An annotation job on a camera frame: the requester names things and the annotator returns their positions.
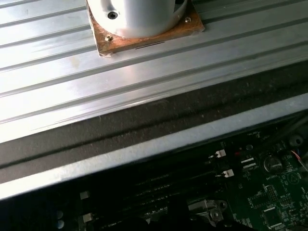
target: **green circuit board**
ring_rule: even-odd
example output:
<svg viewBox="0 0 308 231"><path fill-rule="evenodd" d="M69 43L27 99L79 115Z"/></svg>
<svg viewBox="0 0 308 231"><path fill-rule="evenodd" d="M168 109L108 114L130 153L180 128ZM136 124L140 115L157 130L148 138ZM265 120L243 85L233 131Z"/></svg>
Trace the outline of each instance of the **green circuit board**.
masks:
<svg viewBox="0 0 308 231"><path fill-rule="evenodd" d="M262 156L256 165L234 176L221 194L227 216L258 231L284 231L308 220L308 186L292 154L282 156L284 171L269 174Z"/></svg>

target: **motherboard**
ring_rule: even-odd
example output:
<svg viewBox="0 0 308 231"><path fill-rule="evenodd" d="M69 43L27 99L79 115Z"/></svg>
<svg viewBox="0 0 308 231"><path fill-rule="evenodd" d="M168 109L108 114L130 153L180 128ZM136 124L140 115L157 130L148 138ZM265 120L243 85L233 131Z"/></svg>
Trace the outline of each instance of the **motherboard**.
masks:
<svg viewBox="0 0 308 231"><path fill-rule="evenodd" d="M219 198L227 216L259 231L286 230L308 220L308 185L296 157L288 152L260 154L245 162Z"/></svg>
<svg viewBox="0 0 308 231"><path fill-rule="evenodd" d="M257 231L307 230L308 126L285 134L289 124L260 125L11 198L0 203L2 230L109 231L130 218L151 225L174 197L214 229L232 220Z"/></svg>

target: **cylindrical motor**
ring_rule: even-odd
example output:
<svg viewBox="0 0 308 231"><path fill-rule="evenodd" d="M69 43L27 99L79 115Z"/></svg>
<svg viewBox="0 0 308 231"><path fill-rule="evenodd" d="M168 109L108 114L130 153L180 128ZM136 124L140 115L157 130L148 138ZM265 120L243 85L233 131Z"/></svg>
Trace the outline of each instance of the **cylindrical motor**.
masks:
<svg viewBox="0 0 308 231"><path fill-rule="evenodd" d="M162 34L183 17L187 0L88 0L97 23L125 38Z"/></svg>

